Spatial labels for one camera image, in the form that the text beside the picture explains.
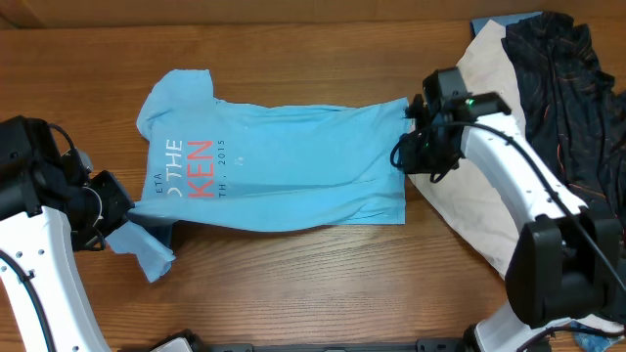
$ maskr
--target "light blue t-shirt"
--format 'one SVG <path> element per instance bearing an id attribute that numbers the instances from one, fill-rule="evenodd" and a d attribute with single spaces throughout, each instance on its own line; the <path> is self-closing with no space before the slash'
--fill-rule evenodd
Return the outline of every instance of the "light blue t-shirt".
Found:
<path id="1" fill-rule="evenodd" d="M 264 108 L 213 96 L 208 70 L 174 70 L 137 118 L 150 141 L 142 226 L 187 220 L 258 232 L 404 224 L 404 175 L 389 162 L 410 127 L 406 99 L 365 108 Z M 171 250 L 129 224 L 108 237 L 150 281 Z"/>

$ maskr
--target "black garment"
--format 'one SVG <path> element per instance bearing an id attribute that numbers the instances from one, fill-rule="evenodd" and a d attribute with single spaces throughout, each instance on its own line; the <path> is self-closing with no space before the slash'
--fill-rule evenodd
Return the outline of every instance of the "black garment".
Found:
<path id="1" fill-rule="evenodd" d="M 589 27 L 544 13 L 507 27 L 526 139 L 570 191 L 626 227 L 626 94 L 611 92 Z"/>

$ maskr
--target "t-shirt sleeve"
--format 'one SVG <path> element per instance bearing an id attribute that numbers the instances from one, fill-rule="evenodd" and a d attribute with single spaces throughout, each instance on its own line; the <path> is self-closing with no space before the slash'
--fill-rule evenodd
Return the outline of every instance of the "t-shirt sleeve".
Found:
<path id="1" fill-rule="evenodd" d="M 215 104 L 208 69 L 175 69 L 159 81 L 137 117 L 137 129 L 150 141 L 155 119 L 178 109 Z"/>

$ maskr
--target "white cloth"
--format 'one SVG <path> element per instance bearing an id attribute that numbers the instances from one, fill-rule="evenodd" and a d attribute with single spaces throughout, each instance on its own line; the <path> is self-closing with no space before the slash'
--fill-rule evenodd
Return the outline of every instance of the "white cloth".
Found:
<path id="1" fill-rule="evenodd" d="M 490 21 L 469 44 L 457 67 L 468 91 L 500 94 L 523 131 L 525 118 L 515 70 L 501 44 L 505 36 L 506 29 Z M 482 172 L 461 159 L 459 168 L 451 170 L 437 184 L 430 183 L 429 175 L 410 178 L 448 225 L 504 277 L 517 243 L 517 228 L 500 195 Z"/>

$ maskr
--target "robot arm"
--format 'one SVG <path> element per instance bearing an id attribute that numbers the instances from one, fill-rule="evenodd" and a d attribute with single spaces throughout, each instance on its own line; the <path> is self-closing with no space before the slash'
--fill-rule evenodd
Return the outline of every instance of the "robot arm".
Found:
<path id="1" fill-rule="evenodd" d="M 0 123 L 0 250 L 9 257 L 0 278 L 26 350 L 110 351 L 73 251 L 98 249 L 133 203 L 109 172 L 89 178 L 71 140 L 60 155 L 53 126 L 20 116 Z"/>
<path id="2" fill-rule="evenodd" d="M 401 138 L 391 162 L 438 182 L 460 157 L 467 158 L 498 191 L 519 230 L 506 275 L 509 301 L 468 329 L 465 345 L 474 351 L 523 350 L 541 332 L 610 305 L 619 222 L 587 209 L 559 182 L 497 94 L 468 93 L 456 68 L 436 71 L 424 92 L 427 104 L 417 96 L 407 109 L 417 130 Z"/>

